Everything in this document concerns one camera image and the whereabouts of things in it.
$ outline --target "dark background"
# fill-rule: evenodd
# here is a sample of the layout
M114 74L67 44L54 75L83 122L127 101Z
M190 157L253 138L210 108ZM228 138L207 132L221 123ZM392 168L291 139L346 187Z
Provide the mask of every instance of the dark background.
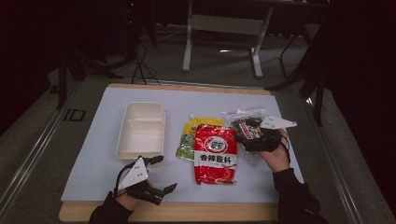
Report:
M151 1L156 22L186 24L187 1ZM123 1L2 1L0 6L0 134L50 88L47 73L58 67L60 37L67 37L86 56L104 59L106 52L124 53ZM213 5L195 9L224 16L263 17L266 5ZM309 47L303 63L324 64L326 88L353 132L389 207L396 213L396 152L393 141L393 97L396 75L396 18L393 2L335 1ZM306 9L277 8L269 33L296 33L300 18L322 21Z

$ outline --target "person's right hand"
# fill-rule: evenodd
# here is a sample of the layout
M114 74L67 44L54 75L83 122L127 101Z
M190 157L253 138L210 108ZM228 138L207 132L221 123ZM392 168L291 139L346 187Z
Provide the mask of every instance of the person's right hand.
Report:
M279 130L280 130L280 134L282 134L285 137L285 138L282 137L281 141L283 145L287 146L288 134L283 129L279 129ZM259 151L259 155L262 156L262 158L267 162L268 166L270 167L273 173L290 168L288 152L281 145L279 145L277 149L275 149L272 152Z

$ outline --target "person's left hand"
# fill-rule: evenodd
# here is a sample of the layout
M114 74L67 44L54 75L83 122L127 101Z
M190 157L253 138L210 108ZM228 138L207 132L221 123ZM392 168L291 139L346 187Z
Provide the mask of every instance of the person's left hand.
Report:
M116 201L119 202L126 209L134 211L136 207L142 202L142 200L128 196L125 191L126 189L122 189L119 191L119 196L116 197Z

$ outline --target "white plastic container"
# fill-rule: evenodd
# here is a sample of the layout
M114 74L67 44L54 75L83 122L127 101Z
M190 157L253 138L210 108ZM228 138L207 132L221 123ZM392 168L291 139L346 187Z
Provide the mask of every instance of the white plastic container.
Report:
M165 112L155 102L133 102L127 105L120 129L116 155L125 163L139 156L163 155Z

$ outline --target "circular logo on red packet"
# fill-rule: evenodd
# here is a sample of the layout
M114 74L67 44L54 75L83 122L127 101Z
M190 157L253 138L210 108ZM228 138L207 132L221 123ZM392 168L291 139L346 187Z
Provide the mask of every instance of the circular logo on red packet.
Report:
M221 137L211 136L205 140L205 150L209 152L220 153L227 150L227 147L227 142Z

